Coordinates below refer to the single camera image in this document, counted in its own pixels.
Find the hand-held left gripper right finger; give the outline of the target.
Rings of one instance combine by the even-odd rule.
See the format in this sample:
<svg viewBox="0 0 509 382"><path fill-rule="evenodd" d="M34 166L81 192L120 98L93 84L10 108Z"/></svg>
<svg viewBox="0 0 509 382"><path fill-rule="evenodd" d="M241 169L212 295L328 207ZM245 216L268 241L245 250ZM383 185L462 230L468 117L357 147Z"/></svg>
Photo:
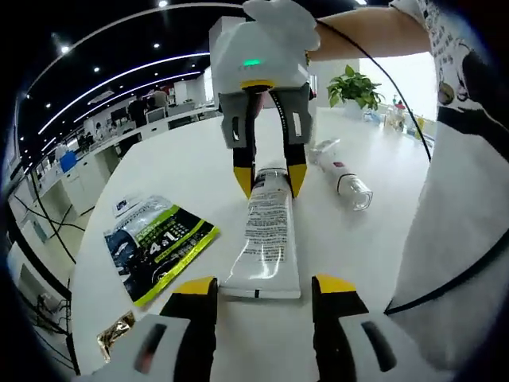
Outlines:
<svg viewBox="0 0 509 382"><path fill-rule="evenodd" d="M353 283L312 277L313 348L320 381L450 381L382 313L371 313Z"/></svg>

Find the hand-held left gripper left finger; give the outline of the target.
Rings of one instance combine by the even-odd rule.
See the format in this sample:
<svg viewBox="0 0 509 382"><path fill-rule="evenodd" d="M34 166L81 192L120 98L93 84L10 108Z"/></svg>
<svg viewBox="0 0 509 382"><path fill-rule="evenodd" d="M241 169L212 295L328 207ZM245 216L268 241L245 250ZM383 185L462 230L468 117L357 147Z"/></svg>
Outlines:
<svg viewBox="0 0 509 382"><path fill-rule="evenodd" d="M114 344L86 381L209 381L216 350L218 281L194 279L173 291Z"/></svg>

